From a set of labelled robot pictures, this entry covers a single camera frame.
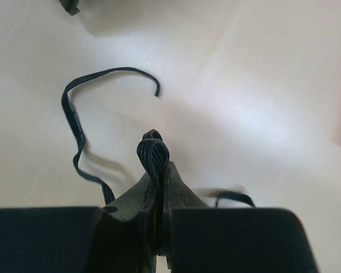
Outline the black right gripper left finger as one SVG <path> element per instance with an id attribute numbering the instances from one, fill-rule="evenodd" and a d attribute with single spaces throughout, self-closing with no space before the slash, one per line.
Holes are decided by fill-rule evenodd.
<path id="1" fill-rule="evenodd" d="M 103 208 L 0 209 L 0 272 L 154 272 L 148 175 Z"/>

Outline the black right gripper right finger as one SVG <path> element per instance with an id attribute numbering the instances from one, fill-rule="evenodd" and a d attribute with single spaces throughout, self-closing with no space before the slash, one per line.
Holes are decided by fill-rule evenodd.
<path id="1" fill-rule="evenodd" d="M 210 208 L 165 175 L 164 233 L 172 272 L 318 272 L 300 219 L 282 208 Z"/>

